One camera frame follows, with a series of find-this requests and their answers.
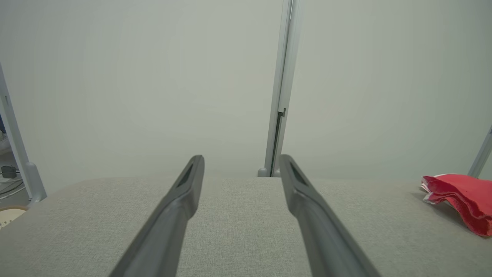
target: gray fabric surface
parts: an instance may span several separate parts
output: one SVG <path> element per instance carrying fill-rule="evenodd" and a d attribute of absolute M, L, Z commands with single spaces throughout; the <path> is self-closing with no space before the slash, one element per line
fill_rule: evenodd
<path fill-rule="evenodd" d="M 107 276 L 173 179 L 69 186 L 0 231 L 1 276 Z M 311 180 L 383 276 L 489 276 L 492 240 L 418 181 Z M 178 276 L 310 276 L 280 179 L 204 180 Z"/>

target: folded red fabric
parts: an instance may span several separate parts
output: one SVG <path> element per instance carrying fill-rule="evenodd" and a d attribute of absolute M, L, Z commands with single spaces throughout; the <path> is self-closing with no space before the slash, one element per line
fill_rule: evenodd
<path fill-rule="evenodd" d="M 431 204 L 448 201 L 460 213 L 468 228 L 482 237 L 492 236 L 492 181 L 461 174 L 424 176 L 422 183 Z"/>

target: black cable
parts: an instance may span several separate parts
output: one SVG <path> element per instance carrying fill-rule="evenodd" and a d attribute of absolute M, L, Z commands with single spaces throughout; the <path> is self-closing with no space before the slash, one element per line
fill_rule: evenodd
<path fill-rule="evenodd" d="M 5 193 L 7 193 L 7 192 L 11 192 L 11 191 L 13 191 L 14 189 L 16 189 L 16 188 L 20 187 L 22 184 L 24 184 L 24 181 L 20 182 L 20 183 L 19 183 L 19 184 L 18 184 L 15 188 L 13 188 L 13 189 L 9 189 L 9 190 L 7 190 L 7 191 L 0 192 L 0 195 L 5 194 Z"/>

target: white partition panel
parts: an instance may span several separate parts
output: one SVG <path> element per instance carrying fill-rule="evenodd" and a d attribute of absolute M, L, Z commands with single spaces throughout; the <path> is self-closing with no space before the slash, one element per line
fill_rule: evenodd
<path fill-rule="evenodd" d="M 492 118 L 492 2 L 305 3 L 282 152 L 309 177 L 467 174 Z"/>
<path fill-rule="evenodd" d="M 263 166 L 282 0 L 7 0 L 0 61 L 48 193 Z"/>

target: red towel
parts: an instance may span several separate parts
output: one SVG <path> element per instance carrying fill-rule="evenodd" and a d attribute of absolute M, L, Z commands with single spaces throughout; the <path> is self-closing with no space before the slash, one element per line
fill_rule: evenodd
<path fill-rule="evenodd" d="M 445 174 L 424 176 L 422 183 L 429 191 L 424 201 L 437 204 L 447 200 L 472 232 L 492 236 L 492 181 Z"/>

